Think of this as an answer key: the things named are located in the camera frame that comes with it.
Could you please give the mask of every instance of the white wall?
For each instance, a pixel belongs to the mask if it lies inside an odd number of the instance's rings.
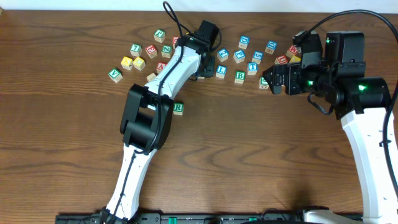
[[[0,0],[3,9],[163,11],[163,0]],[[398,0],[168,0],[175,11],[398,13]]]

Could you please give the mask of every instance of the toy block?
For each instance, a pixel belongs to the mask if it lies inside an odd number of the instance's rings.
[[[116,68],[114,68],[114,69],[112,69],[112,71],[110,71],[109,73],[108,73],[108,75],[109,75],[109,77],[111,77],[111,79],[114,81],[114,82],[118,82],[118,81],[120,81],[123,77],[122,77],[122,73],[118,70],[118,69],[116,69]]]
[[[257,74],[257,70],[258,70],[257,63],[254,63],[254,62],[248,63],[248,75]]]
[[[151,81],[153,81],[155,78],[156,78],[156,75],[155,75],[154,73],[152,73],[152,74],[150,74],[150,75],[147,76],[147,81],[148,81],[148,82],[151,82]]]
[[[141,45],[132,44],[130,48],[131,56],[140,57],[142,53]]]
[[[162,56],[170,58],[172,56],[172,46],[169,45],[163,45],[162,47]]]
[[[262,56],[264,56],[264,54],[262,52],[255,51],[251,62],[260,64],[261,60],[262,60]]]
[[[245,73],[242,71],[237,71],[235,74],[235,83],[243,84],[245,78]]]
[[[136,59],[134,59],[134,61],[132,62],[132,64],[134,65],[134,68],[142,71],[142,69],[145,68],[145,61],[144,59],[137,57]]]
[[[244,54],[243,50],[239,50],[239,51],[235,52],[235,53],[234,53],[235,62],[236,62],[236,63],[243,62],[245,56],[246,56],[246,55]]]
[[[166,32],[164,30],[158,29],[154,34],[155,40],[163,43],[164,39],[166,39]]]
[[[260,87],[260,90],[266,90],[269,87],[267,81],[262,77],[259,80],[259,87]]]
[[[225,60],[228,59],[229,53],[226,49],[221,49],[217,53],[217,57],[220,60],[220,62],[224,62]]]
[[[124,57],[122,62],[120,63],[124,69],[131,70],[132,69],[132,59],[129,57]]]
[[[175,44],[177,43],[178,38],[180,37],[173,37],[173,49],[175,49]]]
[[[285,64],[287,62],[288,62],[288,60],[287,60],[287,57],[285,55],[281,55],[281,56],[279,56],[279,57],[277,57],[275,59],[275,64],[276,65],[283,65],[283,64]]]
[[[291,45],[290,48],[286,52],[286,56],[292,58],[294,55],[297,55],[298,52],[299,52],[298,48]]]
[[[159,74],[160,72],[162,72],[162,70],[164,69],[164,67],[166,67],[167,63],[164,62],[159,62],[156,66],[156,72]]]
[[[150,58],[154,58],[157,56],[157,50],[156,47],[153,45],[150,45],[148,47],[145,48],[145,51],[147,52],[148,56]]]
[[[272,40],[268,41],[268,44],[266,47],[266,53],[273,54],[276,49],[276,46],[278,46],[277,42],[274,42]]]
[[[219,66],[217,67],[216,77],[217,77],[217,78],[224,78],[224,77],[225,77],[225,74],[226,74],[226,67],[225,67],[225,66],[222,66],[222,65],[219,65]]]
[[[294,63],[294,62],[301,62],[301,58],[298,56],[294,55],[292,59],[290,59],[289,63]]]
[[[241,36],[241,39],[239,40],[239,48],[246,49],[249,45],[250,37],[246,36]]]
[[[173,114],[182,115],[184,112],[184,104],[183,103],[174,103]]]

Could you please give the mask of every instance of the tabletop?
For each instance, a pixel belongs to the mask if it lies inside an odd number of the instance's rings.
[[[188,80],[176,96],[169,137],[149,166],[140,207],[164,213],[259,213],[323,205],[361,213],[362,196],[348,139],[334,116],[306,95],[260,90],[263,70],[292,44],[292,36],[328,14],[178,12],[195,30],[202,20],[222,31],[230,58],[225,79]],[[398,26],[397,15],[385,15]],[[4,11],[0,16],[0,223],[53,223],[60,213],[93,213],[113,194],[123,159],[119,125],[126,94],[145,85],[161,56],[143,52],[143,71],[120,63],[132,43],[143,47],[166,31],[178,35],[164,12]],[[398,48],[390,30],[367,15],[338,17],[317,29],[365,34],[367,76],[398,79]],[[251,38],[236,64],[241,35]],[[234,83],[255,50],[264,54],[257,75]],[[119,83],[108,77],[121,69]]]

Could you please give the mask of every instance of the alphabet cube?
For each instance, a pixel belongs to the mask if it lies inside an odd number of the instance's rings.
[[[184,112],[184,104],[183,103],[174,103],[173,114],[182,115]]]
[[[226,67],[222,66],[222,65],[219,65],[217,67],[216,77],[217,78],[224,78],[225,74],[226,74]]]
[[[145,68],[145,61],[144,59],[137,57],[136,59],[134,59],[134,61],[132,62],[132,64],[134,65],[134,68],[142,71],[142,69]]]
[[[239,41],[239,48],[246,49],[249,45],[250,38],[246,36],[241,36],[241,40]]]
[[[163,45],[163,47],[162,47],[162,56],[170,58],[172,56],[172,46]]]
[[[220,60],[220,62],[224,62],[225,60],[228,59],[229,53],[226,49],[221,49],[217,53],[217,57]]]
[[[166,32],[164,30],[158,29],[154,34],[155,40],[162,43],[166,39]]]
[[[124,57],[122,62],[120,63],[124,69],[131,70],[132,69],[132,59],[129,57]]]
[[[259,80],[259,87],[260,87],[260,90],[266,90],[269,87],[267,81],[262,77]]]
[[[289,63],[294,63],[294,62],[301,62],[301,58],[299,58],[296,55],[293,55],[292,59],[290,59]]]
[[[246,56],[246,55],[244,54],[243,50],[239,50],[239,51],[235,52],[235,53],[234,53],[235,62],[236,62],[236,63],[243,62],[245,56]]]
[[[110,71],[109,73],[108,73],[108,75],[109,75],[109,77],[111,77],[111,79],[114,81],[114,82],[118,82],[118,81],[120,81],[123,77],[122,77],[122,73],[119,71],[119,70],[117,70],[116,68],[114,68],[114,69],[112,69],[112,71]]]
[[[154,58],[157,56],[157,50],[156,47],[153,45],[150,45],[148,47],[145,48],[145,51],[147,52],[148,56],[150,58]]]
[[[175,44],[177,43],[177,41],[178,41],[178,38],[180,38],[180,37],[173,37],[173,48],[175,49]]]
[[[130,48],[130,53],[132,56],[140,57],[142,53],[141,45],[139,44],[132,44]]]
[[[159,62],[156,66],[156,72],[159,74],[160,72],[162,72],[162,70],[164,69],[164,67],[166,67],[167,63],[164,62]]]
[[[254,63],[254,62],[248,63],[248,75],[257,74],[257,70],[258,70],[257,63]]]
[[[287,62],[288,62],[288,60],[287,60],[287,57],[285,55],[281,55],[281,56],[279,56],[279,57],[277,57],[275,59],[275,64],[276,65],[283,65],[283,64],[285,64]]]
[[[245,74],[242,71],[237,71],[235,74],[235,83],[243,84],[245,78]]]
[[[297,55],[298,52],[299,52],[298,48],[291,45],[286,52],[286,56],[292,58],[294,55]]]
[[[254,52],[253,59],[251,60],[251,62],[260,64],[263,55],[264,55],[264,54],[263,54],[262,52],[259,52],[259,51],[256,50],[256,51]]]
[[[150,74],[150,75],[147,76],[147,81],[148,81],[148,82],[151,82],[151,81],[153,81],[155,78],[156,78],[156,75],[155,75],[154,73],[152,73],[152,74]]]
[[[276,49],[276,46],[278,46],[277,42],[274,42],[272,40],[268,41],[268,44],[266,47],[266,53],[273,54]]]

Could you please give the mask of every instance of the brown wooden surface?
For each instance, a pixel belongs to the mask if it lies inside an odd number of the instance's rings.
[[[306,97],[258,90],[260,72],[285,54],[291,38],[326,14],[178,13],[191,30],[202,19],[223,33],[230,56],[224,80],[187,81],[176,99],[165,146],[152,160],[141,208],[166,213],[254,213],[324,205],[361,212],[362,197],[349,142],[334,116]],[[395,25],[398,16],[386,15]],[[91,213],[109,201],[123,157],[119,124],[126,93],[144,85],[160,54],[145,69],[107,73],[130,55],[133,42],[165,44],[178,34],[164,12],[4,11],[0,16],[0,223],[53,223],[59,213]],[[390,90],[398,79],[398,48],[375,18],[350,15],[317,31],[360,30],[366,35],[368,76],[382,76]],[[240,35],[251,38],[244,63],[235,64]],[[265,54],[259,73],[243,85],[234,72],[255,50]]]

